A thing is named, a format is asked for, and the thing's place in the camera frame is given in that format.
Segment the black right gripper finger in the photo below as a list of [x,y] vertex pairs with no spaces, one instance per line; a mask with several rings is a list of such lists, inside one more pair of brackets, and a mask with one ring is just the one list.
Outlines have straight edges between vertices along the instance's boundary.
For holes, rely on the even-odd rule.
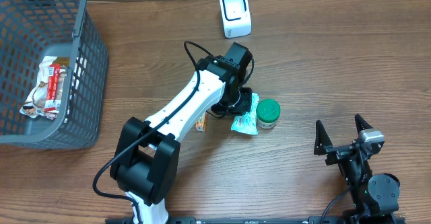
[[370,132],[373,131],[372,126],[368,124],[359,114],[354,116],[356,130],[360,139],[366,139]]
[[320,120],[316,121],[316,139],[314,144],[315,155],[325,155],[327,150],[332,148],[333,144]]

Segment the teal snack packet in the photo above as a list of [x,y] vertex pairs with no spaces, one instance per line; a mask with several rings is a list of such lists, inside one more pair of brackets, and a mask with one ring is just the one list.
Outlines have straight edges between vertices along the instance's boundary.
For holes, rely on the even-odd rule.
[[257,135],[257,106],[260,97],[256,93],[252,93],[251,111],[245,112],[241,116],[236,116],[231,126],[231,130],[246,135]]

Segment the green lid jar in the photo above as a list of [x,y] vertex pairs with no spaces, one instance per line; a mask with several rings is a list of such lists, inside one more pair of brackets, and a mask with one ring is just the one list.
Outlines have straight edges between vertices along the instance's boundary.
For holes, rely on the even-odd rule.
[[273,99],[265,99],[258,103],[257,125],[261,128],[273,128],[281,114],[280,105]]

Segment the red snack stick packet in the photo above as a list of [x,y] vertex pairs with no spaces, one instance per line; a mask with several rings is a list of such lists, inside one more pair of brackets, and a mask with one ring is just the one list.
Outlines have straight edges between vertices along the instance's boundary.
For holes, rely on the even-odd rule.
[[57,93],[59,90],[60,71],[60,64],[52,64],[48,68],[48,89],[44,105],[45,112],[54,112],[59,110],[61,101],[57,99]]

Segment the brown cookie bag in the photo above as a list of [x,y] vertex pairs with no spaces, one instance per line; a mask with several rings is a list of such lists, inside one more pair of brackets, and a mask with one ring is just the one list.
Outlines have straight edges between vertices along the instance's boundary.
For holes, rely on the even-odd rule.
[[63,96],[63,86],[65,77],[67,76],[67,66],[69,65],[69,58],[67,57],[54,57],[45,56],[42,62],[38,66],[38,74],[36,78],[36,85],[33,87],[31,92],[28,94],[24,105],[20,108],[20,113],[30,118],[38,118],[39,116],[45,117],[49,120],[55,120],[60,110],[54,112],[45,112],[44,105],[46,101],[47,89],[48,89],[48,68],[52,64],[60,64],[60,79],[59,79],[59,90],[57,93],[57,99],[61,101]]

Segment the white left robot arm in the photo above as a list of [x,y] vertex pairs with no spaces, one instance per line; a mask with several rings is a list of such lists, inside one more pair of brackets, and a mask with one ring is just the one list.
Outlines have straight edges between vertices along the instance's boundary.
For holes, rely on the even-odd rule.
[[251,110],[252,90],[245,87],[254,59],[249,49],[233,43],[224,56],[208,54],[194,63],[185,88],[159,112],[122,128],[110,177],[131,202],[133,216],[119,223],[166,223],[164,199],[178,168],[180,144],[198,119],[213,111],[218,117],[239,116]]

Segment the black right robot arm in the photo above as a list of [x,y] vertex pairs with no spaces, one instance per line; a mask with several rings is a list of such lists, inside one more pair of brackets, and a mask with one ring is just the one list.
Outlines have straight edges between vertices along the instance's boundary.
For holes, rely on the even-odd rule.
[[[404,223],[396,218],[399,210],[398,198],[401,183],[393,174],[374,175],[368,160],[380,152],[385,136],[372,127],[359,114],[354,116],[358,137],[350,144],[334,146],[323,123],[316,121],[314,154],[326,156],[327,165],[338,165],[347,188],[336,196],[325,208],[320,223]],[[354,207],[342,216],[330,219],[331,207],[346,194],[350,194]]]

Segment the grey plastic mesh basket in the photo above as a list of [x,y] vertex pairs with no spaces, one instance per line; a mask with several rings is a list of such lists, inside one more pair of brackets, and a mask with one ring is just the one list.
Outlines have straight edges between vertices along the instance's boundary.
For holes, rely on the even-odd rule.
[[1,143],[81,149],[99,134],[109,57],[87,0],[1,0]]

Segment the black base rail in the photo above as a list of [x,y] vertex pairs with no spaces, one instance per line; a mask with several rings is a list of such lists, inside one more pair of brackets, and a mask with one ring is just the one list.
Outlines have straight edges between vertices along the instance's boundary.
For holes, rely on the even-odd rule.
[[[302,219],[196,219],[194,217],[169,217],[167,224],[318,224],[321,217],[310,216]],[[122,219],[105,219],[106,224],[132,224],[132,217]],[[325,217],[325,224],[346,223],[341,217]],[[367,221],[362,219],[360,223],[389,223],[388,220],[378,219],[376,221]],[[395,218],[396,224],[405,224],[402,217]]]

